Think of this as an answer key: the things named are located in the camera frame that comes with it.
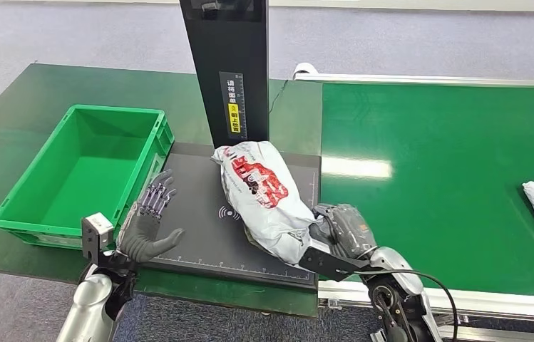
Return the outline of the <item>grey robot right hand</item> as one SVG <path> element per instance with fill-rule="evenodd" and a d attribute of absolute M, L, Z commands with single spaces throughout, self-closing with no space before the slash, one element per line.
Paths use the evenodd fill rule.
<path fill-rule="evenodd" d="M 329 246 L 333 255 L 368 259 L 377 243 L 359 210 L 350 204 L 317 204 L 316 223 L 309 226 L 312 238 Z"/>

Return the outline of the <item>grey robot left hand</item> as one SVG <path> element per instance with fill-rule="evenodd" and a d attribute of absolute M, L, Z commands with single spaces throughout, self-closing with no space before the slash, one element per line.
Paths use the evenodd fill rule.
<path fill-rule="evenodd" d="M 116 240 L 117 251 L 142 264 L 179 245 L 185 230 L 174 229 L 167 237 L 158 239 L 163 211 L 177 193 L 172 187 L 173 171 L 157 174 L 140 193 L 130 208 Z"/>

